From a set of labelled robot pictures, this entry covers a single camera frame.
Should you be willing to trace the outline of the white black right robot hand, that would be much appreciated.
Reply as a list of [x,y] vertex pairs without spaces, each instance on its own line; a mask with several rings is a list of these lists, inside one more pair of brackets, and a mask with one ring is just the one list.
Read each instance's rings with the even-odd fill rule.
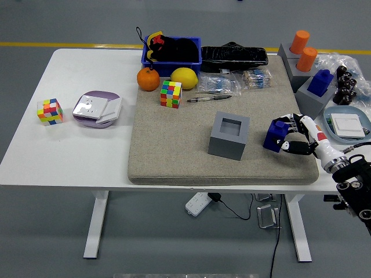
[[274,142],[283,151],[296,155],[314,155],[321,161],[321,166],[327,173],[334,173],[337,169],[349,165],[345,154],[331,146],[327,136],[311,117],[286,114],[274,119],[274,122],[288,125],[288,133],[300,133],[307,139],[307,142],[275,139]]

